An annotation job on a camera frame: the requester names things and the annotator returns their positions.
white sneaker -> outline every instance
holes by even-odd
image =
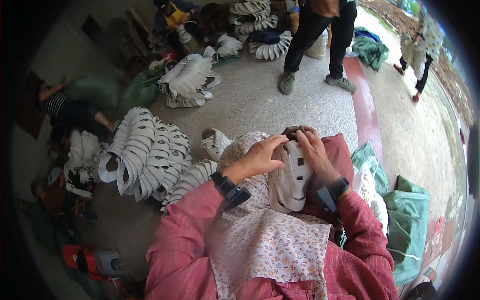
[[[270,206],[283,214],[302,210],[306,200],[305,189],[313,169],[304,159],[300,143],[290,141],[277,147],[272,159],[283,161],[287,167],[270,172]]]
[[[232,143],[227,136],[218,129],[207,128],[202,132],[202,149],[206,149],[212,160],[218,162],[225,149]]]

green cloth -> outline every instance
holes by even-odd
[[[405,178],[398,176],[398,190],[384,196],[388,211],[387,249],[395,261],[393,279],[396,286],[414,280],[420,272],[421,258],[427,239],[430,195]],[[397,250],[413,257],[392,251]]]
[[[163,68],[138,74],[120,98],[118,111],[122,116],[134,107],[149,107],[160,94],[158,80],[165,74]]]
[[[367,65],[377,72],[380,70],[382,63],[388,58],[388,53],[390,52],[387,46],[366,36],[355,38],[352,49],[359,54],[360,58]]]
[[[353,167],[356,170],[360,169],[363,164],[366,163],[372,156],[375,157],[375,153],[372,150],[372,144],[368,142],[362,147],[355,150],[355,152],[353,153]],[[388,193],[390,190],[388,189],[387,175],[385,173],[384,167],[382,167],[382,165],[379,163],[378,169],[376,166],[371,166],[370,172],[372,172],[372,174],[375,173],[373,179],[375,180],[375,189],[377,190],[377,193],[381,196]]]
[[[122,94],[115,73],[89,73],[73,79],[63,90],[68,98],[91,101],[101,111],[115,110]]]
[[[204,52],[205,52],[205,49],[200,49],[197,52],[195,52],[194,54],[200,54],[201,56],[203,56]],[[239,51],[239,53],[237,55],[232,55],[232,56],[229,56],[229,57],[225,57],[224,59],[220,58],[220,60],[212,66],[212,69],[213,68],[218,68],[218,67],[221,67],[221,66],[225,66],[226,64],[237,61],[240,58],[241,58],[241,51]]]

black trousers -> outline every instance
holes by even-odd
[[[191,34],[199,43],[202,43],[205,38],[204,32],[198,28],[198,24],[195,21],[188,21],[185,23],[185,30]],[[176,30],[172,30],[167,33],[167,40],[170,46],[179,54],[183,54],[183,47],[180,42],[179,34]]]
[[[102,124],[95,121],[99,110],[86,100],[67,100],[60,109],[56,121],[70,128],[86,130],[103,139],[107,139],[110,131]]]
[[[420,81],[417,81],[417,85],[415,88],[421,94],[423,89],[425,88],[425,84],[427,83],[428,78],[428,70],[430,69],[430,65],[432,64],[433,58],[427,54],[427,62],[425,63],[425,71],[423,72],[423,77]],[[402,70],[405,71],[407,67],[407,62],[403,59],[403,56],[400,58],[400,63],[402,64]]]
[[[330,47],[330,76],[334,79],[343,77],[343,57],[353,38],[353,28],[357,18],[355,1],[340,1],[340,17],[327,18],[312,12],[307,6],[300,7],[299,29],[293,37],[284,70],[296,72],[305,51],[310,48],[332,24],[332,44]]]

red shoe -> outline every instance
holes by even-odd
[[[397,70],[400,73],[400,75],[402,75],[402,76],[404,75],[405,72],[396,63],[393,64],[393,67],[395,68],[395,70]]]

grey sneaker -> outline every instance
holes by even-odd
[[[295,83],[295,73],[284,72],[282,81],[280,82],[280,92],[285,95],[290,95],[293,92],[293,85]]]
[[[325,81],[329,85],[339,86],[339,87],[343,88],[344,90],[347,90],[347,91],[352,92],[352,93],[357,91],[357,87],[353,83],[348,81],[348,79],[345,78],[345,77],[340,78],[340,79],[333,79],[332,77],[330,77],[330,75],[327,75],[327,78],[325,79]]]

